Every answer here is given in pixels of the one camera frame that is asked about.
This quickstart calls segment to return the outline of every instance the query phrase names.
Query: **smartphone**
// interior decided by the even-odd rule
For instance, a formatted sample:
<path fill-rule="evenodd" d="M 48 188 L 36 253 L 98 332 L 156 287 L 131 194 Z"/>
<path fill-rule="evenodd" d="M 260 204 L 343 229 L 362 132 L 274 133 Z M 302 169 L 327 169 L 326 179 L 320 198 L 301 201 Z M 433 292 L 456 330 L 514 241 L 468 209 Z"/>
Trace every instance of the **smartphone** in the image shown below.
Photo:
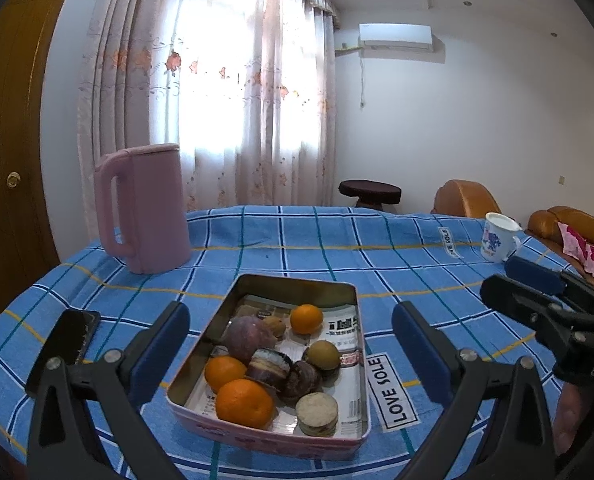
<path fill-rule="evenodd" d="M 43 369 L 51 357 L 61 357 L 67 365 L 83 359 L 99 325 L 101 314 L 91 310 L 65 310 L 50 331 L 26 381 L 26 393 L 35 398 Z"/>

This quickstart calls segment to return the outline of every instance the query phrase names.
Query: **tangerine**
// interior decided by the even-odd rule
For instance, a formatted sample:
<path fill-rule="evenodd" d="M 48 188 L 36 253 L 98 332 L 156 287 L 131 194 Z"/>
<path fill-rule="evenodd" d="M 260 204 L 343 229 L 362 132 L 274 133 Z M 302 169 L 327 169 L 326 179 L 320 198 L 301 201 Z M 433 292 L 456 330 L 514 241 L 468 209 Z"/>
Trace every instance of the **tangerine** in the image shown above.
<path fill-rule="evenodd" d="M 206 382 L 215 393 L 219 393 L 219 390 L 224 384 L 235 379 L 242 379 L 245 374 L 246 365 L 229 355 L 209 359 L 208 364 L 206 364 L 203 370 L 203 376 L 206 378 Z"/>
<path fill-rule="evenodd" d="M 297 334 L 312 334 L 321 326 L 324 313 L 314 305 L 303 304 L 290 313 L 290 326 Z"/>
<path fill-rule="evenodd" d="M 215 412 L 221 420 L 262 430 L 272 420 L 274 401 L 260 384 L 235 379 L 219 390 Z"/>

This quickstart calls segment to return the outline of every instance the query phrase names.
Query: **human hand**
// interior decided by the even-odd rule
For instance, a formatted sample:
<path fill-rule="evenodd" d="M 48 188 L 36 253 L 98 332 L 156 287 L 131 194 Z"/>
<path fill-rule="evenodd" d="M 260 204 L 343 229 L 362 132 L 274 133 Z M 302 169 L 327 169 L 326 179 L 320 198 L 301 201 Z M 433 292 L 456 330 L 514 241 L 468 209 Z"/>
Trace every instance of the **human hand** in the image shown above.
<path fill-rule="evenodd" d="M 555 452 L 563 454 L 572 446 L 574 436 L 580 424 L 594 402 L 594 394 L 572 384 L 565 384 L 561 391 L 552 433 L 555 439 Z"/>

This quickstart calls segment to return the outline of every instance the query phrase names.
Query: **newspaper lining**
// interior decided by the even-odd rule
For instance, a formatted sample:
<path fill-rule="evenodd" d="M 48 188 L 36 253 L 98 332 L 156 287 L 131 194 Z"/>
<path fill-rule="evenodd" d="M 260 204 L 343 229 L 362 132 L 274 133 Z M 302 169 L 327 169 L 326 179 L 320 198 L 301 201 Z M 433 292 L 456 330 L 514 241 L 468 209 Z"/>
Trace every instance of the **newspaper lining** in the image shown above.
<path fill-rule="evenodd" d="M 284 337 L 275 349 L 285 353 L 293 361 L 298 361 L 304 350 L 320 339 L 333 343 L 342 354 L 342 366 L 339 375 L 331 382 L 324 382 L 321 390 L 334 397 L 339 405 L 339 421 L 333 437 L 359 439 L 362 436 L 362 411 L 366 409 L 366 400 L 362 399 L 362 370 L 361 355 L 358 347 L 359 323 L 357 307 L 344 305 L 322 309 L 324 320 L 319 332 L 311 336 L 294 334 L 290 329 L 290 311 L 295 305 L 266 300 L 258 296 L 245 296 L 237 309 L 235 317 L 240 316 L 278 316 L 286 323 Z M 223 346 L 216 346 L 213 356 L 225 355 L 228 351 Z M 186 401 L 186 408 L 210 418 L 217 418 L 215 414 L 215 393 L 206 383 L 203 374 L 195 384 L 190 397 Z M 272 421 L 269 431 L 273 433 L 303 435 L 297 424 L 295 409 L 285 406 L 275 399 L 278 414 Z"/>

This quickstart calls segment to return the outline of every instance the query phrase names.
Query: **metal bolt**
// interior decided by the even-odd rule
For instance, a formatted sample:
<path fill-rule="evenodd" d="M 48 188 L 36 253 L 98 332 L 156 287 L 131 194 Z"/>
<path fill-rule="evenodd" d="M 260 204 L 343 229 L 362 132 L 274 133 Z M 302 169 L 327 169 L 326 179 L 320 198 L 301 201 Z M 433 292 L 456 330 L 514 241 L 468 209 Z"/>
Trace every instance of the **metal bolt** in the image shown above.
<path fill-rule="evenodd" d="M 530 359 L 527 355 L 519 359 L 519 364 L 526 370 L 532 370 L 535 367 L 535 361 Z"/>
<path fill-rule="evenodd" d="M 58 357 L 51 357 L 50 359 L 48 359 L 48 362 L 46 362 L 46 368 L 48 368 L 48 370 L 56 370 L 60 366 L 61 359 L 59 359 Z"/>
<path fill-rule="evenodd" d="M 122 358 L 122 351 L 113 348 L 112 350 L 107 351 L 104 354 L 104 361 L 107 363 L 116 363 L 119 359 Z"/>
<path fill-rule="evenodd" d="M 472 361 L 477 360 L 477 352 L 475 352 L 472 348 L 462 348 L 459 351 L 459 357 L 461 357 L 464 361 L 471 363 Z"/>

